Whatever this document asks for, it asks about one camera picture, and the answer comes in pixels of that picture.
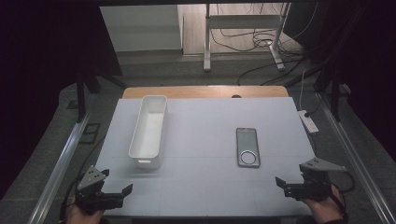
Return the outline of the wooden table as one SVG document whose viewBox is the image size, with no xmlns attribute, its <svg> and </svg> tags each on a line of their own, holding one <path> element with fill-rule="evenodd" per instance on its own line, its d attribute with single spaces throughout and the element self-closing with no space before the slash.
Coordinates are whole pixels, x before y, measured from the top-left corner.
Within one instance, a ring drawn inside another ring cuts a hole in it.
<svg viewBox="0 0 396 224">
<path fill-rule="evenodd" d="M 140 99 L 147 95 L 164 95 L 170 99 L 187 98 L 242 98 L 288 97 L 282 86 L 176 86 L 127 88 L 123 99 Z"/>
</svg>

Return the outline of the black stand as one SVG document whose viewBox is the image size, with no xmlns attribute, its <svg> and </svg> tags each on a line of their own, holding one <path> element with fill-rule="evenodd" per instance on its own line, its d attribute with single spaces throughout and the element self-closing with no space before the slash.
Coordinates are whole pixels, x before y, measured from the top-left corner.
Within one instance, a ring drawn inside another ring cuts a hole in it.
<svg viewBox="0 0 396 224">
<path fill-rule="evenodd" d="M 107 81 L 115 84 L 123 90 L 128 88 L 128 85 L 113 76 L 100 73 L 100 77 L 106 79 Z M 88 88 L 90 93 L 98 93 L 101 90 L 101 86 L 95 75 L 86 75 L 82 73 L 77 73 L 77 93 L 78 93 L 78 119 L 77 123 L 81 123 L 87 113 L 86 109 L 86 98 L 85 98 L 85 88 Z"/>
<path fill-rule="evenodd" d="M 340 71 L 336 65 L 323 65 L 320 74 L 314 84 L 316 92 L 324 93 L 328 87 L 331 87 L 330 93 L 330 111 L 336 121 L 339 117 L 339 97 L 340 97 Z"/>
</svg>

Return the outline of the white table cover board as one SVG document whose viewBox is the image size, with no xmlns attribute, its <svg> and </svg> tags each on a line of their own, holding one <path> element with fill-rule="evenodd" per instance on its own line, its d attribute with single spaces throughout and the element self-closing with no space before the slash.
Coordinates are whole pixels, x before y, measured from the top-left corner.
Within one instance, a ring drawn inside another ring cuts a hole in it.
<svg viewBox="0 0 396 224">
<path fill-rule="evenodd" d="M 301 181 L 299 165 L 313 158 L 289 97 L 170 99 L 163 163 L 143 170 L 129 156 L 139 100 L 119 100 L 96 163 L 109 169 L 103 190 L 133 184 L 115 215 L 132 217 L 287 217 L 308 214 L 287 198 L 276 177 Z M 257 131 L 261 166 L 237 163 L 236 129 Z"/>
</svg>

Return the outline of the white cabinet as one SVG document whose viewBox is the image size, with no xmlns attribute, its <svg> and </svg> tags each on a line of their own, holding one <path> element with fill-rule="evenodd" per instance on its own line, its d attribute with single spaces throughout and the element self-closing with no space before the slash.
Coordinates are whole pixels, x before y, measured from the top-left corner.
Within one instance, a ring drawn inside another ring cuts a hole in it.
<svg viewBox="0 0 396 224">
<path fill-rule="evenodd" d="M 177 5 L 100 7 L 115 51 L 177 50 Z"/>
</svg>

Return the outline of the white plastic bin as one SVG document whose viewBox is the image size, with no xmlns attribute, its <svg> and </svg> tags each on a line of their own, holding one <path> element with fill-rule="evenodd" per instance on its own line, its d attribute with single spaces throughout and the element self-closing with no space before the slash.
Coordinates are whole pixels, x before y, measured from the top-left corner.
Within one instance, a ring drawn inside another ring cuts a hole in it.
<svg viewBox="0 0 396 224">
<path fill-rule="evenodd" d="M 157 169 L 163 163 L 167 98 L 146 95 L 142 98 L 131 141 L 129 156 L 140 169 Z"/>
</svg>

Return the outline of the white desk frame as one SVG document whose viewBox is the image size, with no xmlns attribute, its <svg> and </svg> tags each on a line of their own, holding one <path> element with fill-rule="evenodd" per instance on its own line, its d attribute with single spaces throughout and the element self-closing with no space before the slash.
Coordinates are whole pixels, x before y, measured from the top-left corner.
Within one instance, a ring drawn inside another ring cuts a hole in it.
<svg viewBox="0 0 396 224">
<path fill-rule="evenodd" d="M 205 5 L 205 49 L 204 71 L 211 69 L 209 34 L 212 29 L 276 29 L 275 39 L 269 46 L 276 67 L 286 69 L 278 52 L 278 41 L 282 33 L 290 4 L 284 3 L 279 15 L 210 15 L 210 5 Z"/>
</svg>

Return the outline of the white power strip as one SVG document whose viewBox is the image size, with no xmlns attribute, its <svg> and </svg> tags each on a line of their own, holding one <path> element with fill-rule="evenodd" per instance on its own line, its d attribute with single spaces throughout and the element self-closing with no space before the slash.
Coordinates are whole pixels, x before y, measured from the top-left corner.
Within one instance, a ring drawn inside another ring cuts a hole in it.
<svg viewBox="0 0 396 224">
<path fill-rule="evenodd" d="M 318 127 L 315 122 L 310 118 L 310 115 L 305 110 L 300 110 L 298 115 L 305 126 L 306 130 L 313 134 L 318 132 Z"/>
</svg>

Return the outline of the aluminium rail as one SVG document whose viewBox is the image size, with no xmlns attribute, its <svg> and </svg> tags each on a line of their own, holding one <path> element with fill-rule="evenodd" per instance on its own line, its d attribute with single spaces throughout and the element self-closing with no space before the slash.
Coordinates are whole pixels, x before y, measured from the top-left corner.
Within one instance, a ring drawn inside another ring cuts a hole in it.
<svg viewBox="0 0 396 224">
<path fill-rule="evenodd" d="M 90 116 L 91 113 L 87 112 L 81 121 L 74 125 L 27 224 L 44 223 Z"/>
<path fill-rule="evenodd" d="M 379 189 L 378 185 L 375 183 L 375 180 L 369 174 L 366 166 L 363 163 L 363 160 L 352 144 L 342 123 L 337 121 L 333 116 L 330 110 L 329 100 L 325 96 L 320 96 L 319 94 L 318 98 L 321 100 L 322 110 L 330 122 L 332 129 L 340 141 L 342 148 L 345 151 L 346 156 L 355 171 L 355 174 L 357 175 L 357 178 L 366 191 L 382 224 L 396 224 L 396 216 L 393 215 L 393 211 L 390 208 L 389 203 Z"/>
</svg>

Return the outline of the person's left hand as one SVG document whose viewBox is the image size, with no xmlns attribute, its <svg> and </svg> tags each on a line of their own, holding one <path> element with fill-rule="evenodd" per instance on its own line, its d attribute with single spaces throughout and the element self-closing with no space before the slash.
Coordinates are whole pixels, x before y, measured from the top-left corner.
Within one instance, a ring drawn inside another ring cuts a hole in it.
<svg viewBox="0 0 396 224">
<path fill-rule="evenodd" d="M 104 212 L 104 210 L 99 210 L 92 215 L 87 215 L 75 205 L 75 201 L 72 201 L 66 209 L 65 224 L 100 224 Z"/>
</svg>

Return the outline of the grey phone case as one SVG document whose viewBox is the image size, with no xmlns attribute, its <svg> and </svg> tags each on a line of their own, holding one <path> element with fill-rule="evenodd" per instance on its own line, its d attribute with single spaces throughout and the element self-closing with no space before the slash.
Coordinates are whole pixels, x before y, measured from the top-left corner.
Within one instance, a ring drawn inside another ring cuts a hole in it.
<svg viewBox="0 0 396 224">
<path fill-rule="evenodd" d="M 261 158 L 257 131 L 254 128 L 236 129 L 237 163 L 240 167 L 259 168 Z"/>
</svg>

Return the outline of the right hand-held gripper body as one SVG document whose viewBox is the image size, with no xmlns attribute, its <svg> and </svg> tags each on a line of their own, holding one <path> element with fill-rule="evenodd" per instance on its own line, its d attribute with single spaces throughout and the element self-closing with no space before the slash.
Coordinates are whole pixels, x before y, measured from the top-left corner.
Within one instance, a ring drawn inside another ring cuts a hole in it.
<svg viewBox="0 0 396 224">
<path fill-rule="evenodd" d="M 332 184 L 329 172 L 346 172 L 345 166 L 314 158 L 299 165 L 303 183 L 284 183 L 284 193 L 286 197 L 291 197 L 297 201 L 314 200 L 323 201 L 332 192 Z"/>
</svg>

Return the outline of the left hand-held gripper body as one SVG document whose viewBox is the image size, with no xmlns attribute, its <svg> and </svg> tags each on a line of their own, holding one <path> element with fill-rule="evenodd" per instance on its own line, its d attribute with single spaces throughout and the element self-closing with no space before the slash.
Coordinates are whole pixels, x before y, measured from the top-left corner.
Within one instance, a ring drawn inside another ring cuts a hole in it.
<svg viewBox="0 0 396 224">
<path fill-rule="evenodd" d="M 99 210 L 121 208 L 123 205 L 121 193 L 102 192 L 106 178 L 101 172 L 91 166 L 82 175 L 75 192 L 75 204 L 87 215 L 92 215 Z"/>
</svg>

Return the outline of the person's right hand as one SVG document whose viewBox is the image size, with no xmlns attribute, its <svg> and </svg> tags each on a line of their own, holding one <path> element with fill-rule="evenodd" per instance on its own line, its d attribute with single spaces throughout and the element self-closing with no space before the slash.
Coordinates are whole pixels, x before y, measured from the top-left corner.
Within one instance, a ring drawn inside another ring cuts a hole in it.
<svg viewBox="0 0 396 224">
<path fill-rule="evenodd" d="M 308 206 L 311 216 L 300 218 L 296 224 L 323 224 L 335 219 L 344 219 L 342 210 L 330 197 L 321 202 L 303 200 L 303 203 Z"/>
</svg>

